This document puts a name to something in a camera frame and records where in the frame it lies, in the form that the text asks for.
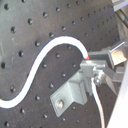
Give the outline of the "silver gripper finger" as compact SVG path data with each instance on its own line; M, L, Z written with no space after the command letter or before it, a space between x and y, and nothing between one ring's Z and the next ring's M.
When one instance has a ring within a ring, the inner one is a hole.
M111 47L89 52L91 60L105 60L109 67L114 67L128 59L128 39L123 39Z
M107 84L117 82L121 83L124 77L125 67L117 67L115 71L106 65L99 66L97 68L97 79L103 83Z

